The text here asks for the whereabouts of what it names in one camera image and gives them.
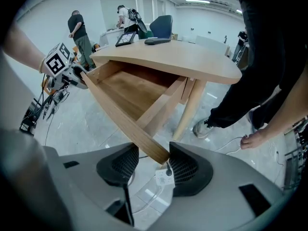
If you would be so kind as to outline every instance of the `black shirt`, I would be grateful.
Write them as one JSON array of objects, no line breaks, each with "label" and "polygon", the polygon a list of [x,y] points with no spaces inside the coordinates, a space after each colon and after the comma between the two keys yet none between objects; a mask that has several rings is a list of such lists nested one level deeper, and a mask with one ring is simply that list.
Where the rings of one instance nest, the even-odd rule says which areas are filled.
[{"label": "black shirt", "polygon": [[87,35],[85,23],[83,22],[82,15],[80,14],[74,14],[68,19],[67,24],[68,24],[69,32],[72,33],[74,31],[78,22],[81,22],[82,24],[73,37],[74,41],[81,38],[82,36]]},{"label": "black shirt", "polygon": [[[245,41],[246,41],[246,39],[247,39],[247,34],[246,34],[244,31],[240,31],[240,33],[239,33],[238,36],[241,37],[242,39],[244,39]],[[244,45],[244,42],[241,41],[241,40],[239,39],[238,44],[239,44],[240,46],[243,46],[243,45]]]}]

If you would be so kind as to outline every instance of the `ceiling light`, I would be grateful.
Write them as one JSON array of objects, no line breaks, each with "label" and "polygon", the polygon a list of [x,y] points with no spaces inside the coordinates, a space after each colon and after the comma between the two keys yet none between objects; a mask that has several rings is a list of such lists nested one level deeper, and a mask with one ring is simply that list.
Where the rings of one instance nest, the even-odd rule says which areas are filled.
[{"label": "ceiling light", "polygon": [[186,0],[187,2],[202,2],[202,3],[210,3],[209,1],[205,0]]}]

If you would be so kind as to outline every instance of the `man in white shirt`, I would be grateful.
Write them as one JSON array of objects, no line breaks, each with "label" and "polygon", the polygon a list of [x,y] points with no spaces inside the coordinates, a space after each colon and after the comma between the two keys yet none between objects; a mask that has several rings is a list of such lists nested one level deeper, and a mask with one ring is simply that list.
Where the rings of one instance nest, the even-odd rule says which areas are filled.
[{"label": "man in white shirt", "polygon": [[124,33],[136,32],[138,34],[138,26],[135,21],[129,19],[128,8],[124,5],[120,5],[117,8],[119,14],[119,24],[118,27],[124,23]]}]

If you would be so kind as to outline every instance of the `green pants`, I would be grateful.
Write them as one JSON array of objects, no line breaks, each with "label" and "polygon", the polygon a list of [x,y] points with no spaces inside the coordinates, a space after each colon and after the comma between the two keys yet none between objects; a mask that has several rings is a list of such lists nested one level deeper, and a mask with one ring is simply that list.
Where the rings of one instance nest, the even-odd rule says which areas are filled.
[{"label": "green pants", "polygon": [[92,54],[92,46],[88,35],[82,36],[75,40],[75,44],[81,54],[81,66],[85,67],[86,63],[89,64],[89,68],[95,68],[93,60],[90,58]]}]

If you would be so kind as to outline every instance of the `white power outlet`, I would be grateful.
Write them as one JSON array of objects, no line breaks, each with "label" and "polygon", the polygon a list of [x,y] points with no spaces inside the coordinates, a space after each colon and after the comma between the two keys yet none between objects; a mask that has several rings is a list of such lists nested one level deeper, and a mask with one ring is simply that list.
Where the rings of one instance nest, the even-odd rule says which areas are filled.
[{"label": "white power outlet", "polygon": [[173,174],[171,176],[168,176],[166,174],[167,169],[160,169],[155,172],[155,179],[156,184],[158,186],[165,186],[165,185],[171,185],[174,184],[174,177]]}]

